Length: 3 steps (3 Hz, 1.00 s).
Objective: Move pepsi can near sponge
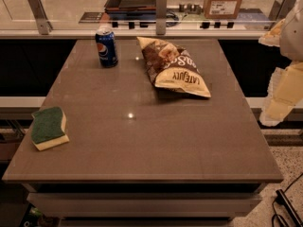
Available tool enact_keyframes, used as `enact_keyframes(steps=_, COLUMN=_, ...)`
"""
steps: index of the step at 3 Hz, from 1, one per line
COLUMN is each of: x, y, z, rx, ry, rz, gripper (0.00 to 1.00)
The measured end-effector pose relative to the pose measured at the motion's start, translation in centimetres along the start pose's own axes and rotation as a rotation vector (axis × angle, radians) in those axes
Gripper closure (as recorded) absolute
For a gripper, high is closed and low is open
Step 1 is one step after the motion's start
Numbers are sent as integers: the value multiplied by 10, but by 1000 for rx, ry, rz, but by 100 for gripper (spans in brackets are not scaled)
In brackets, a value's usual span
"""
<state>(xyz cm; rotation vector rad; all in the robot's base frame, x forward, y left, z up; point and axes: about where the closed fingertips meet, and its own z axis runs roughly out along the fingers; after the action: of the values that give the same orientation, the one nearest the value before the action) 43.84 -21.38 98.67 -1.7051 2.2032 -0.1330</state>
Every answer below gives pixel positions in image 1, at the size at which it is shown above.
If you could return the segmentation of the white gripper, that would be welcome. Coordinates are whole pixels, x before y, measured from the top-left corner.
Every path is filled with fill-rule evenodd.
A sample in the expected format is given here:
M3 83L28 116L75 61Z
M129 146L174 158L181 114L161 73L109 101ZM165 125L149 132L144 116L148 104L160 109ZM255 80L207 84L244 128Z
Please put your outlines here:
M303 99L303 0L297 0L285 20L276 23L258 42L280 47L280 53L293 62L276 68L270 78L259 121L273 127L282 122Z

